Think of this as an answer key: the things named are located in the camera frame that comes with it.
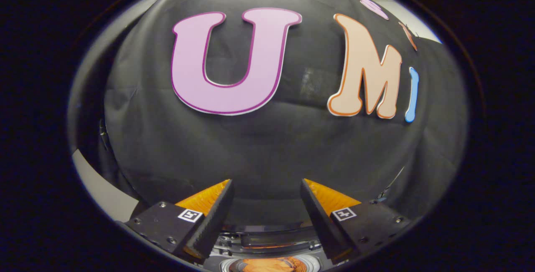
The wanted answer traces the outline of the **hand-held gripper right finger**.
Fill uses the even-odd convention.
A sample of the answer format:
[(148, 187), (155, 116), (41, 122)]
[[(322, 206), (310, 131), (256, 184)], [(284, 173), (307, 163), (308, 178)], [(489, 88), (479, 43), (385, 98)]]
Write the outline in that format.
[(300, 194), (326, 257), (333, 264), (367, 257), (393, 242), (412, 220), (375, 199), (357, 201), (302, 179)]

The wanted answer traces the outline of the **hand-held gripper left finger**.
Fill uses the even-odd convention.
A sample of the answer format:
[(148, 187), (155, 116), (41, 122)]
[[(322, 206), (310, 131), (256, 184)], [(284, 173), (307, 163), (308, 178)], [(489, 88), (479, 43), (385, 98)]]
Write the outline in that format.
[(160, 249), (197, 264), (208, 259), (234, 198), (226, 179), (178, 203), (159, 201), (126, 226)]

